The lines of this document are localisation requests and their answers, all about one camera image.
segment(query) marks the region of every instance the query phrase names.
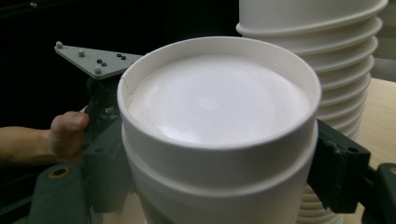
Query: white plastic rim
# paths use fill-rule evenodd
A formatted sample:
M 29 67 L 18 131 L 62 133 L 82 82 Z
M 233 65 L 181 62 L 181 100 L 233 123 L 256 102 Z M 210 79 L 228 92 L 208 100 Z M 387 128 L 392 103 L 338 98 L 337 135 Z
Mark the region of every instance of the white plastic rim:
M 338 132 L 342 133 L 345 136 L 351 137 L 354 133 L 359 129 L 361 126 L 361 120 L 363 116 L 360 116 L 358 119 L 355 120 L 350 126 L 346 126 L 344 129 L 337 130 Z
M 362 43 L 320 54 L 301 56 L 317 73 L 330 72 L 361 62 L 378 47 L 378 39 L 372 36 Z
M 331 210 L 319 208 L 319 209 L 300 209 L 298 212 L 299 217 L 324 217 L 329 214 L 334 214 Z
M 300 209 L 305 210 L 316 210 L 316 209 L 324 209 L 323 203 L 320 200 L 314 202 L 301 202 Z
M 242 36 L 273 43 L 282 48 L 289 49 L 297 55 L 303 56 L 342 49 L 363 42 L 376 35 L 381 29 L 382 24 L 380 18 L 371 17 L 368 20 L 358 21 L 346 26 L 308 34 L 276 37 Z
M 373 55 L 370 55 L 367 59 L 350 66 L 330 72 L 317 73 L 321 88 L 326 91 L 352 83 L 369 73 L 373 69 L 374 62 Z
M 370 82 L 371 74 L 368 73 L 353 83 L 340 88 L 324 91 L 322 93 L 323 97 L 320 102 L 319 109 L 321 109 L 322 106 L 336 105 L 356 97 L 367 89 L 367 87 L 370 85 Z
M 350 134 L 347 135 L 347 137 L 349 137 L 350 139 L 355 141 L 359 136 L 360 126 L 361 126 L 361 123 L 358 125 L 358 127 L 356 127 L 355 130 L 351 131 Z
M 304 192 L 305 193 L 314 193 L 314 190 L 309 186 L 309 184 L 306 184 L 304 187 Z
M 207 47 L 207 45 L 204 46 L 199 46 L 196 47 L 198 42 L 208 42 L 210 45 Z M 216 42 L 218 41 L 219 44 L 215 46 L 215 44 L 212 44 L 210 42 Z M 279 46 L 273 45 L 271 43 L 264 43 L 261 41 L 255 41 L 251 40 L 248 38 L 242 38 L 242 37 L 230 37 L 230 36 L 222 36 L 222 37 L 203 37 L 203 38 L 195 38 L 193 40 L 185 40 L 185 41 L 180 41 L 176 44 L 171 44 L 168 46 L 165 46 L 161 49 L 154 50 L 153 52 L 145 55 L 144 59 L 140 59 L 139 61 L 135 62 L 129 70 L 127 70 L 124 75 L 121 78 L 121 85 L 119 87 L 119 99 L 120 99 L 120 104 L 121 104 L 121 112 L 125 114 L 126 118 L 132 122 L 132 124 L 139 128 L 144 133 L 147 133 L 148 135 L 156 135 L 155 138 L 159 138 L 163 140 L 164 142 L 169 142 L 171 144 L 177 144 L 177 145 L 184 145 L 185 147 L 210 147 L 210 146 L 197 146 L 196 144 L 189 144 L 189 143 L 180 143 L 180 142 L 175 142 L 171 138 L 164 138 L 162 136 L 159 136 L 155 133 L 153 133 L 151 130 L 147 129 L 144 125 L 141 124 L 141 122 L 136 121 L 136 119 L 130 115 L 130 113 L 127 112 L 127 108 L 125 105 L 128 105 L 129 103 L 127 102 L 127 99 L 124 99 L 127 94 L 125 93 L 120 93 L 122 90 L 128 91 L 129 94 L 134 91 L 134 89 L 138 86 L 138 83 L 146 76 L 145 75 L 129 75 L 129 73 L 134 72 L 134 70 L 141 69 L 143 70 L 141 74 L 144 74 L 147 71 L 152 71 L 156 69 L 159 64 L 163 63 L 169 63 L 168 61 L 174 60 L 177 61 L 179 59 L 183 59 L 186 57 L 190 56 L 195 56 L 199 54 L 206 54 L 207 55 L 213 55 L 213 54 L 230 54 L 230 55 L 241 55 L 244 56 L 246 54 L 247 59 L 259 59 L 262 57 L 262 60 L 269 64 L 270 66 L 273 66 L 275 69 L 280 71 L 280 73 L 283 73 L 281 76 L 285 77 L 286 79 L 289 79 L 291 82 L 294 82 L 294 84 L 306 88 L 309 94 L 307 94 L 307 97 L 310 98 L 309 100 L 312 102 L 312 104 L 315 104 L 315 101 L 320 97 L 318 97 L 317 94 L 310 94 L 314 93 L 314 88 L 316 80 L 314 82 L 311 82 L 309 84 L 305 84 L 302 80 L 304 79 L 303 77 L 298 77 L 294 75 L 291 70 L 290 71 L 283 71 L 284 68 L 289 69 L 288 67 L 291 66 L 300 66 L 301 68 L 299 69 L 307 69 L 310 70 L 310 73 L 312 74 L 312 68 L 309 64 L 307 64 L 304 60 L 301 60 L 301 58 L 297 57 L 294 55 L 292 52 L 282 49 Z M 170 54 L 172 53 L 172 57 L 166 56 L 164 54 Z M 304 123 L 306 119 L 310 117 L 311 114 L 316 112 L 316 108 L 311 109 L 306 113 L 305 118 L 303 118 L 300 123 L 294 124 L 295 127 L 299 126 L 301 123 Z M 256 143 L 259 143 L 263 141 L 264 139 L 261 139 L 256 142 L 251 142 L 248 143 L 249 145 L 254 145 Z
M 297 217 L 299 224 L 338 224 L 343 219 L 343 214 L 329 214 L 324 217 Z
M 323 119 L 322 121 L 333 127 L 335 130 L 343 130 L 353 125 L 361 117 L 364 111 L 364 104 L 351 111 L 349 114 L 337 119 Z
M 320 199 L 318 198 L 317 194 L 312 193 L 312 194 L 304 194 L 302 202 L 305 203 L 314 203 L 314 202 L 319 202 Z
M 306 34 L 365 20 L 387 4 L 388 0 L 240 0 L 235 29 L 249 36 Z
M 318 119 L 337 119 L 363 105 L 367 99 L 367 90 L 355 97 L 335 105 L 322 106 L 318 110 Z

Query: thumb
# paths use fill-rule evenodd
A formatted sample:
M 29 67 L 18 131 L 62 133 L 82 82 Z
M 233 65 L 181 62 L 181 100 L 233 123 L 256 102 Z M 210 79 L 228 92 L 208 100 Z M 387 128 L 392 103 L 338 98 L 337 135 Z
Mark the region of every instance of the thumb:
M 69 111 L 55 117 L 51 123 L 51 131 L 60 138 L 83 131 L 89 122 L 89 116 L 82 112 Z

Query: hand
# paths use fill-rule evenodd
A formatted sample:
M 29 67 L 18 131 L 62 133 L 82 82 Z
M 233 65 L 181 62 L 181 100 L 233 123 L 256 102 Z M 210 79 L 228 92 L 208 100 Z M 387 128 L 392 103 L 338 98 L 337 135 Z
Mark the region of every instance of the hand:
M 89 116 L 69 111 L 57 116 L 48 132 L 48 148 L 59 162 L 79 162 Z

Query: gray bracket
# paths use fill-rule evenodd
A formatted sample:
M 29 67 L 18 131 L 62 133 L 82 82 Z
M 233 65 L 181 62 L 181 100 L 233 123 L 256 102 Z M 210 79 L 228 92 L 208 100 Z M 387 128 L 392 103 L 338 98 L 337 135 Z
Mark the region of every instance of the gray bracket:
M 58 41 L 55 52 L 94 79 L 104 79 L 123 73 L 142 56 L 115 51 L 66 46 Z

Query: stacked white cylinders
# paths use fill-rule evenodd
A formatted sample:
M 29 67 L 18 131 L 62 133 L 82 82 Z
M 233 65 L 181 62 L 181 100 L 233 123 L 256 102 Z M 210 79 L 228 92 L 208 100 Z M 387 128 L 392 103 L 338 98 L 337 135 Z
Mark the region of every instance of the stacked white cylinders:
M 237 61 L 228 61 L 229 57 L 237 57 Z M 196 61 L 199 64 L 195 64 L 195 59 L 202 58 L 203 61 Z M 237 138 L 252 130 L 226 130 L 209 122 L 204 126 L 208 125 L 212 130 L 218 131 L 213 134 L 222 135 L 228 131 L 237 131 L 236 139 L 226 137 L 218 144 L 205 141 L 197 143 L 181 141 L 159 131 L 161 127 L 155 125 L 154 117 L 159 116 L 162 119 L 167 106 L 179 104 L 184 100 L 188 104 L 195 101 L 204 102 L 205 104 L 200 106 L 205 110 L 210 105 L 209 117 L 212 117 L 212 112 L 216 112 L 213 111 L 216 110 L 213 105 L 223 104 L 232 104 L 235 110 L 243 111 L 251 117 L 251 113 L 254 112 L 247 107 L 244 108 L 244 104 L 253 99 L 243 97 L 238 101 L 235 96 L 247 92 L 250 92 L 253 98 L 254 95 L 262 95 L 256 94 L 258 92 L 254 90 L 245 89 L 245 81 L 250 79 L 251 74 L 244 70 L 249 68 L 238 63 L 238 60 L 258 64 L 265 69 L 275 69 L 274 76 L 285 78 L 304 93 L 304 98 L 308 102 L 307 110 L 290 125 L 284 122 L 287 118 L 272 120 L 277 123 L 277 127 L 282 127 L 283 124 L 286 126 L 268 135 L 259 133 L 258 138 L 247 141 L 239 141 Z M 152 76 L 163 75 L 157 71 L 170 71 L 170 74 L 174 74 L 172 65 L 184 62 L 194 64 L 190 64 L 181 77 L 166 78 L 166 83 L 153 83 L 152 87 L 155 87 L 148 91 L 148 94 L 155 95 L 161 87 L 169 83 L 175 87 L 180 80 L 186 81 L 182 86 L 190 85 L 186 91 L 178 88 L 169 90 L 177 92 L 177 98 L 173 99 L 166 98 L 167 93 L 160 94 L 159 98 L 163 98 L 159 99 L 163 110 L 152 111 L 148 106 L 152 101 L 143 102 L 141 107 L 137 108 L 144 112 L 141 114 L 145 116 L 143 119 L 131 112 L 130 104 L 135 103 L 134 95 L 143 83 L 147 84 Z M 198 76 L 209 74 L 209 80 L 220 78 L 220 81 L 212 86 L 206 82 L 207 78 L 194 79 L 196 70 L 201 72 Z M 261 71 L 256 73 L 263 84 L 271 82 L 271 78 L 261 77 Z M 241 83 L 233 83 L 234 78 Z M 200 94 L 209 94 L 216 98 L 213 93 L 222 91 L 223 85 L 227 86 L 230 83 L 233 84 L 232 88 L 227 89 L 224 98 L 220 97 L 222 100 L 216 103 L 210 101 L 209 104 L 207 97 L 201 99 L 195 98 L 195 95 L 190 96 L 191 91 L 196 90 Z M 320 95 L 318 78 L 307 63 L 288 50 L 262 41 L 212 36 L 180 41 L 152 51 L 127 69 L 118 88 L 122 141 L 137 193 L 149 207 L 157 211 L 155 216 L 175 224 L 295 223 L 318 138 L 316 115 Z M 282 99 L 270 91 L 267 96 L 270 100 L 273 98 L 271 101 L 278 105 L 282 105 L 283 100 L 293 101 Z M 298 110 L 297 106 L 293 108 L 294 112 Z M 269 105 L 266 110 L 273 110 L 274 116 L 282 114 L 282 111 L 276 111 Z M 201 116 L 196 111 L 191 112 L 190 106 L 182 106 L 178 112 L 174 115 L 175 122 L 188 122 L 183 120 L 182 113 L 191 113 L 191 119 Z M 232 113 L 231 110 L 225 110 L 218 119 L 228 118 Z M 243 117 L 242 113 L 235 115 L 238 118 Z M 261 119 L 253 118 L 254 120 L 257 123 L 261 122 Z M 195 128 L 191 126 L 190 131 L 194 132 Z M 154 220 L 152 224 L 156 224 L 157 219 L 158 217 L 148 217 L 147 221 Z
M 317 73 L 322 98 L 317 118 L 356 139 L 383 22 L 377 14 L 388 0 L 240 0 L 236 31 L 288 49 Z M 306 186 L 297 223 L 340 224 L 342 215 L 306 212 L 320 203 Z

